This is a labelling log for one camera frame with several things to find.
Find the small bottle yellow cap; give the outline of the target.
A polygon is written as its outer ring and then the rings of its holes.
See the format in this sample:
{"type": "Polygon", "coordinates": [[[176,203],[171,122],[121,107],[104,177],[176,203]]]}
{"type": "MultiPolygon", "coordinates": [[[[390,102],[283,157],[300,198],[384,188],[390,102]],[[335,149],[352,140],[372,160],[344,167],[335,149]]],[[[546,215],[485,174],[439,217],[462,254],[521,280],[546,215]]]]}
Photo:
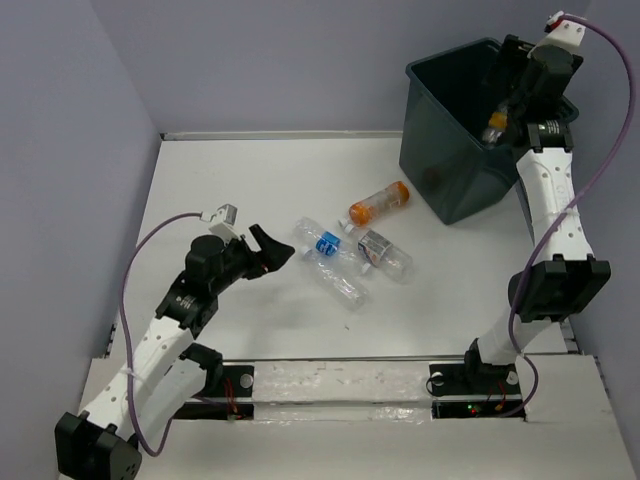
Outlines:
{"type": "Polygon", "coordinates": [[[514,141],[516,122],[512,107],[507,101],[501,102],[491,114],[481,140],[485,148],[491,149],[510,145],[514,141]]]}

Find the clear ribbed bottle white cap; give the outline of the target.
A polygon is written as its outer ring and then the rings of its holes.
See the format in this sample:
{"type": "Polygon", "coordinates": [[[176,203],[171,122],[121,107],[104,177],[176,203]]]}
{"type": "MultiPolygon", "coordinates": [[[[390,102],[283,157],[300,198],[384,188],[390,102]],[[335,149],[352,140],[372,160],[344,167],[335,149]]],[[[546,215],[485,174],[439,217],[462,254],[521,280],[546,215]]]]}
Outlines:
{"type": "Polygon", "coordinates": [[[356,311],[367,303],[366,288],[332,258],[304,247],[300,259],[314,282],[346,309],[356,311]]]}

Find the Pocari Sweat labelled bottle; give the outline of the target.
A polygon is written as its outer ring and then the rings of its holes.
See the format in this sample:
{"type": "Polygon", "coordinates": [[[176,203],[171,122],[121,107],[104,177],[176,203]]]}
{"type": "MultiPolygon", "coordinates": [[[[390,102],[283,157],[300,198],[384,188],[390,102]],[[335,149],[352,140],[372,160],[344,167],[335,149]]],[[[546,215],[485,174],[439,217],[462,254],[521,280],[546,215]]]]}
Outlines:
{"type": "Polygon", "coordinates": [[[390,280],[400,284],[410,280],[413,258],[395,243],[373,229],[358,228],[349,222],[343,231],[359,255],[390,280]]]}

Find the clear bottle blue label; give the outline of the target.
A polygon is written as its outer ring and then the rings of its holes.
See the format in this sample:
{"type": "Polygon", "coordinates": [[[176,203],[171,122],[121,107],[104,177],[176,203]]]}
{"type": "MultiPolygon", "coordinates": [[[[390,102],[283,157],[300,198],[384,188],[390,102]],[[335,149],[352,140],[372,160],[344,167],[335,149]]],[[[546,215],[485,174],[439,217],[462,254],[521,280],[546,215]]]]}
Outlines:
{"type": "Polygon", "coordinates": [[[365,276],[370,272],[371,265],[349,242],[343,241],[315,220],[301,217],[293,227],[293,235],[305,247],[345,272],[355,276],[365,276]]]}

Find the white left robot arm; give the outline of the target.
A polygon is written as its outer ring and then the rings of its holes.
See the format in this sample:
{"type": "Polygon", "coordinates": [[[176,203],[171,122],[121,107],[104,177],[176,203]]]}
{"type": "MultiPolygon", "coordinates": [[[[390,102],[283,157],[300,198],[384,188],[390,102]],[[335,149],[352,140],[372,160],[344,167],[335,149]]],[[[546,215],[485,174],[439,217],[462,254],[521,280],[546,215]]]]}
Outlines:
{"type": "Polygon", "coordinates": [[[197,395],[215,392],[223,374],[219,352],[196,339],[218,310],[219,296],[238,280],[281,269],[294,255],[257,224],[259,248],[226,222],[195,238],[185,266],[156,309],[142,339],[125,341],[126,360],[79,413],[65,413],[54,429],[57,466],[71,479],[133,479],[142,457],[158,456],[175,413],[197,395]]]}

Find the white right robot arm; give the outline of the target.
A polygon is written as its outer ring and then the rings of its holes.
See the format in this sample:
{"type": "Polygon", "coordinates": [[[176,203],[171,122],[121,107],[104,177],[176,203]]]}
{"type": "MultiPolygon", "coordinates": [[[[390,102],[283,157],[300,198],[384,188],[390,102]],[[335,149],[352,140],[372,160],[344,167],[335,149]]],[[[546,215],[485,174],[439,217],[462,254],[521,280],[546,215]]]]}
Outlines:
{"type": "Polygon", "coordinates": [[[506,98],[484,140],[511,150],[534,250],[509,282],[505,317],[465,354],[460,379],[470,391],[506,379],[531,341],[581,312],[610,279],[610,265],[595,258],[575,203],[573,116],[564,91],[582,62],[569,48],[508,35],[487,76],[506,98]]]}

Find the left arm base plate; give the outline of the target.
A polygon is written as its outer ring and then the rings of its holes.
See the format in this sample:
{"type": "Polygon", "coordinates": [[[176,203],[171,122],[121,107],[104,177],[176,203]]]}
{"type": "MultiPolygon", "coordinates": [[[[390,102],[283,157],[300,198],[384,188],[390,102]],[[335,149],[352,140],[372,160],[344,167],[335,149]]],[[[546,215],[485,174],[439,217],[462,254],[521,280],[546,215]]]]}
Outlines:
{"type": "Polygon", "coordinates": [[[254,366],[225,364],[219,379],[207,379],[205,388],[174,415],[176,420],[252,420],[254,366]]]}

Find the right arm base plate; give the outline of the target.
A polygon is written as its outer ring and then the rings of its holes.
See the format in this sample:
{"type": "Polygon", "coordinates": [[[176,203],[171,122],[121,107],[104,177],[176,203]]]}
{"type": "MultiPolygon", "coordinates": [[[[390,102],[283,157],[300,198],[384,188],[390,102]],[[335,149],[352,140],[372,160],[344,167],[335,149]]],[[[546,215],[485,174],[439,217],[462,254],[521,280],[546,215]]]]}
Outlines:
{"type": "Polygon", "coordinates": [[[431,364],[425,387],[435,420],[525,417],[522,410],[512,413],[523,400],[514,365],[472,376],[463,363],[431,364]]]}

